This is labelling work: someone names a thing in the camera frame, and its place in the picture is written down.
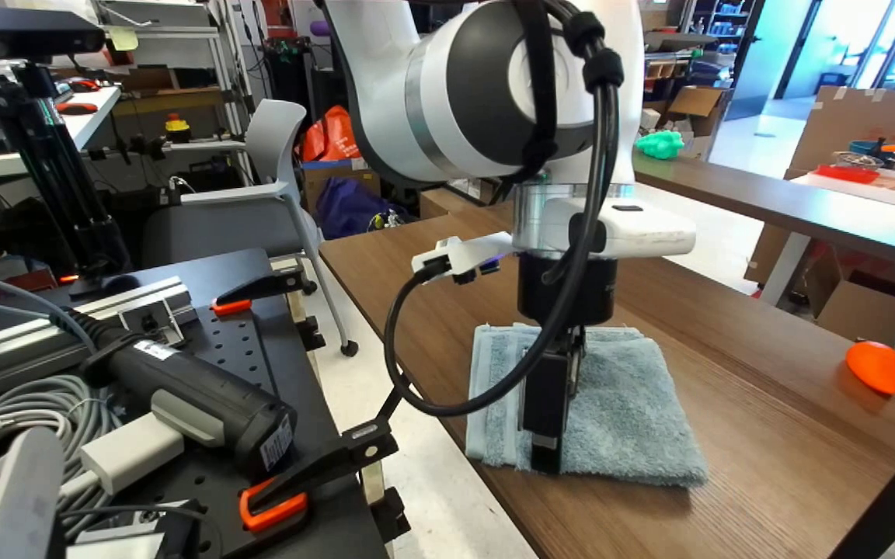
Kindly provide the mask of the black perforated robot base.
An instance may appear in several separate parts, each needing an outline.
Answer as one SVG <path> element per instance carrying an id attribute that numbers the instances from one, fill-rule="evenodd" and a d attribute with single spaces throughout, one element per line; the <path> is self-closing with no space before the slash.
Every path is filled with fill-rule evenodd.
<path id="1" fill-rule="evenodd" d="M 92 342 L 82 364 L 88 383 L 120 384 L 147 401 L 163 426 L 235 462 L 250 487 L 234 497 L 228 519 L 246 540 L 229 544 L 228 559 L 278 547 L 287 559 L 385 559 L 379 519 L 365 508 L 352 485 L 367 462 L 370 434 L 348 434 L 311 458 L 297 448 L 297 413 L 281 395 L 171 347 L 127 319 L 57 309 L 11 283 L 0 283 L 0 292 L 40 306 L 57 327 Z"/>

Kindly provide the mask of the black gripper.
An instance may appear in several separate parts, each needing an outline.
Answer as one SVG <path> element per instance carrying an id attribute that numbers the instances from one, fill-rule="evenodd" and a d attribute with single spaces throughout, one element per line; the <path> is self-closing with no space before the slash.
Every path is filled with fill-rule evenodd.
<path id="1" fill-rule="evenodd" d="M 616 299 L 616 262 L 587 262 L 571 280 L 552 258 L 519 258 L 519 310 L 547 323 L 557 309 L 571 335 L 552 339 L 524 378 L 521 428 L 530 434 L 530 470 L 557 475 L 569 397 L 579 395 L 583 364 L 583 327 L 606 323 Z"/>

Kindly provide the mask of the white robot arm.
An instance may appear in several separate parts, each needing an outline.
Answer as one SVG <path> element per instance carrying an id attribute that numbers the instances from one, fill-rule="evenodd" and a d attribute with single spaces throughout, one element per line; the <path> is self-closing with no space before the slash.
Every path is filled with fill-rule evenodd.
<path id="1" fill-rule="evenodd" d="M 352 94 L 367 164 L 403 188 L 497 180 L 515 196 L 507 236 L 444 240 L 414 280 L 470 280 L 512 254 L 536 339 L 470 420 L 521 397 L 529 467 L 563 462 L 583 330 L 613 314 L 620 258 L 610 191 L 632 173 L 644 27 L 634 0 L 473 0 L 435 32 L 409 0 L 317 0 Z"/>

